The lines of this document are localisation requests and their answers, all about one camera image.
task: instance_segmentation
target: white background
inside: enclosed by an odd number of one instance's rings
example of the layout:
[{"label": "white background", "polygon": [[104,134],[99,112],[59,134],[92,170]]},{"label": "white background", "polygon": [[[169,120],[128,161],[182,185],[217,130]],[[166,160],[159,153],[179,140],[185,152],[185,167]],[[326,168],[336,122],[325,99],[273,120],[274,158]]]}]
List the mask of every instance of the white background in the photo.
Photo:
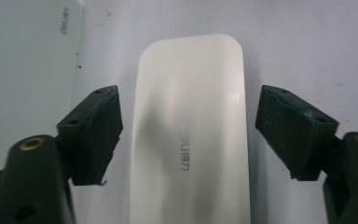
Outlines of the white background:
[{"label": "white background", "polygon": [[129,223],[131,126],[141,53],[165,38],[227,34],[243,49],[252,223],[326,223],[322,185],[297,182],[255,129],[261,85],[358,131],[358,0],[84,0],[73,105],[118,85],[124,131],[104,187],[73,188],[78,223]]}]

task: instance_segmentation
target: textured plastic surface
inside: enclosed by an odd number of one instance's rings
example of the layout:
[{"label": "textured plastic surface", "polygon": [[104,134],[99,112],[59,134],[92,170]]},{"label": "textured plastic surface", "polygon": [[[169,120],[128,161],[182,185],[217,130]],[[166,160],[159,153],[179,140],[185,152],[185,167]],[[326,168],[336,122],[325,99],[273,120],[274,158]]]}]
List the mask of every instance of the textured plastic surface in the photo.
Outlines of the textured plastic surface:
[{"label": "textured plastic surface", "polygon": [[324,182],[329,224],[358,223],[358,133],[346,133],[341,143],[343,180]]},{"label": "textured plastic surface", "polygon": [[264,85],[255,127],[292,178],[316,180],[322,169],[320,155],[335,140],[338,122],[290,91]]},{"label": "textured plastic surface", "polygon": [[[40,145],[26,144],[34,139]],[[36,135],[21,140],[10,149],[0,177],[0,224],[75,223],[65,188],[54,138]]]},{"label": "textured plastic surface", "polygon": [[123,130],[117,86],[92,92],[57,129],[74,185],[100,185]]},{"label": "textured plastic surface", "polygon": [[143,54],[131,149],[131,224],[250,223],[242,51],[226,35]]}]

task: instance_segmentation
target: white surface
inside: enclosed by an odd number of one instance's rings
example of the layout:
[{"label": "white surface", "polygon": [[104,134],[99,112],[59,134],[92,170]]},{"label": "white surface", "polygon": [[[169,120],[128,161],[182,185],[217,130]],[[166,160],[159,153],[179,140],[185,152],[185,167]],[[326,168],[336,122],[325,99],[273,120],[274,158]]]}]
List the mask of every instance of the white surface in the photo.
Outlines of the white surface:
[{"label": "white surface", "polygon": [[240,44],[159,41],[143,53],[131,149],[131,224],[250,224]]},{"label": "white surface", "polygon": [[76,0],[0,0],[0,170],[16,142],[55,136],[70,111],[82,13]]},{"label": "white surface", "polygon": [[255,130],[262,84],[286,88],[358,131],[358,1],[85,0],[82,68],[73,105],[117,84],[124,132],[106,186],[75,188],[78,223],[128,224],[138,62],[160,39],[223,33],[243,49],[253,223],[326,223],[322,184],[291,180]]}]

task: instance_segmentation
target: white plastic device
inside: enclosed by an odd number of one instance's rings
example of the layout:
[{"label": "white plastic device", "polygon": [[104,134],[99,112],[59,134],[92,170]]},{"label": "white plastic device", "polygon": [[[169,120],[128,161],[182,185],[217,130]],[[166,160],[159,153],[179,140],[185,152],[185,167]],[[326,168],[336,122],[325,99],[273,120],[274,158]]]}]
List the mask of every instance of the white plastic device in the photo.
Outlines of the white plastic device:
[{"label": "white plastic device", "polygon": [[162,40],[142,55],[131,149],[131,224],[248,224],[240,44]]}]

